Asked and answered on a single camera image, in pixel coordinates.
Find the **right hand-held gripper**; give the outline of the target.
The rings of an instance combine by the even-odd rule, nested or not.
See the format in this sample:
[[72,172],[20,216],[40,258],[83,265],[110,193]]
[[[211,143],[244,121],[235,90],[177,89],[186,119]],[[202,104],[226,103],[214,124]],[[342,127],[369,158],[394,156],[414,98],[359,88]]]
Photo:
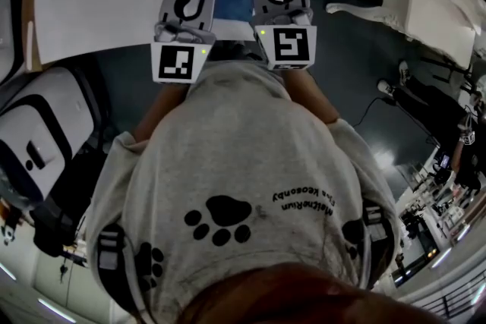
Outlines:
[[[290,8],[268,12],[271,2]],[[315,63],[317,27],[309,0],[253,0],[254,35],[271,71],[304,70]]]

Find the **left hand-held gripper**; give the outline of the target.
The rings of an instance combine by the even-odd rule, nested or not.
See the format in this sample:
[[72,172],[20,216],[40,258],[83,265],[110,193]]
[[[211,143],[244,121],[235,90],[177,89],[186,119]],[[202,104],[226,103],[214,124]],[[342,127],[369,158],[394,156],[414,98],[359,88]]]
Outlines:
[[[210,32],[216,0],[163,0],[150,44],[156,83],[195,83],[216,42]],[[198,29],[182,25],[197,25]]]

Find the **person's right forearm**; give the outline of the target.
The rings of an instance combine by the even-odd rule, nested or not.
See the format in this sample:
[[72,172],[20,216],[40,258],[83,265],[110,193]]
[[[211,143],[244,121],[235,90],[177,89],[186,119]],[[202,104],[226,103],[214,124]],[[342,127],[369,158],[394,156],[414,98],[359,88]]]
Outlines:
[[338,111],[308,71],[283,71],[282,78],[291,100],[302,105],[324,124],[335,123],[340,118]]

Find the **person's left forearm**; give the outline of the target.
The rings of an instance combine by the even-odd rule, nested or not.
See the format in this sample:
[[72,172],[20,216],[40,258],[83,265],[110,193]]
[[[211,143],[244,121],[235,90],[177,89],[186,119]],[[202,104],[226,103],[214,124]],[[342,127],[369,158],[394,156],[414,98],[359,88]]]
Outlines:
[[132,133],[134,140],[137,143],[149,140],[161,120],[184,102],[188,91],[188,84],[165,84],[139,125],[134,129]]

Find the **white ornate chair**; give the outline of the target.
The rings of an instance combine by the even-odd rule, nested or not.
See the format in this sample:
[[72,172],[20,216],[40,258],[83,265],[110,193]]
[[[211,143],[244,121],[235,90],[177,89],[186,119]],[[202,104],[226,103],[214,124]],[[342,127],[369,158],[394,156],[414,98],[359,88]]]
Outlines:
[[464,70],[469,68],[476,38],[486,34],[486,0],[383,0],[371,8],[329,3],[326,10],[385,24]]

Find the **person's grey paw-print shirt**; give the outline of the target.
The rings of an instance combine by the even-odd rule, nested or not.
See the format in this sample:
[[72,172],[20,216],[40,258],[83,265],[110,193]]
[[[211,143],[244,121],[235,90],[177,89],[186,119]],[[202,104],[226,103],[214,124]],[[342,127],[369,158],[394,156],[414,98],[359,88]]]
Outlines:
[[86,237],[96,282],[143,324],[175,324],[213,283],[279,263],[369,288],[399,248],[366,142],[255,61],[209,63],[149,140],[114,139]]

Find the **brown wooden panel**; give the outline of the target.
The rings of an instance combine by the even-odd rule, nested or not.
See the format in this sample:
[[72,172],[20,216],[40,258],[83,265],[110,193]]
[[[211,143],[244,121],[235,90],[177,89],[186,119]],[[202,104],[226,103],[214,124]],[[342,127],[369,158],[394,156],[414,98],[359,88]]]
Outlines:
[[43,66],[39,58],[36,38],[34,0],[22,0],[21,2],[21,34],[26,72],[42,71]]

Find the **white case with black trim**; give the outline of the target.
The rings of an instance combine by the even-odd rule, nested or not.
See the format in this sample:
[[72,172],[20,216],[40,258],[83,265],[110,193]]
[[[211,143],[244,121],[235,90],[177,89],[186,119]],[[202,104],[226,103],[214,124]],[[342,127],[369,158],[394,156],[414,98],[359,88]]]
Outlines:
[[0,86],[24,63],[22,0],[0,0]]
[[53,67],[0,112],[0,197],[18,209],[43,202],[107,115],[98,68]]

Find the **black bag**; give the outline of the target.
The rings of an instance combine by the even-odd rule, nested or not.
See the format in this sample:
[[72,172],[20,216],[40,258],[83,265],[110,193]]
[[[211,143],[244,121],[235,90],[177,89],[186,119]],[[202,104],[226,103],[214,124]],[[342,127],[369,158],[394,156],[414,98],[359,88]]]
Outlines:
[[47,198],[30,211],[35,228],[33,242],[44,254],[62,256],[63,247],[75,242],[105,160],[103,152],[77,154]]

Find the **white workbench with equipment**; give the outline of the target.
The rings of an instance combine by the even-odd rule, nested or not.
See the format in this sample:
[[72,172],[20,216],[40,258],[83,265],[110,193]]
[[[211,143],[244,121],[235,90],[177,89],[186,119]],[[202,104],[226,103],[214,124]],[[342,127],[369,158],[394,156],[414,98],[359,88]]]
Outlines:
[[470,189],[455,182],[456,173],[439,166],[444,153],[435,149],[423,165],[406,171],[409,187],[397,202],[402,223],[401,248],[394,285],[399,287],[422,269],[437,269],[453,247],[472,231],[473,209],[486,197],[486,175],[478,173],[481,188]]

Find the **white cabinet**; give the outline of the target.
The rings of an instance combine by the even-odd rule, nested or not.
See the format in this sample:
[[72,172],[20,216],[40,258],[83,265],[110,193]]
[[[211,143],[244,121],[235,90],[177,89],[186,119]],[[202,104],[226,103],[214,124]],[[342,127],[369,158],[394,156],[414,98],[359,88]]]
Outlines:
[[95,282],[88,268],[63,257],[40,253],[34,288],[72,313],[100,324],[109,324],[110,298]]

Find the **black railing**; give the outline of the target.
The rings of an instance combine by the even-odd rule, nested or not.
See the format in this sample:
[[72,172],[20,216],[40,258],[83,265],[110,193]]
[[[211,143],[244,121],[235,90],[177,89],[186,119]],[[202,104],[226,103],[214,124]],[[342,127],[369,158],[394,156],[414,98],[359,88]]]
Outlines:
[[453,319],[473,309],[486,289],[486,276],[480,274],[447,293],[440,292],[437,297],[426,298],[418,306],[444,319]]

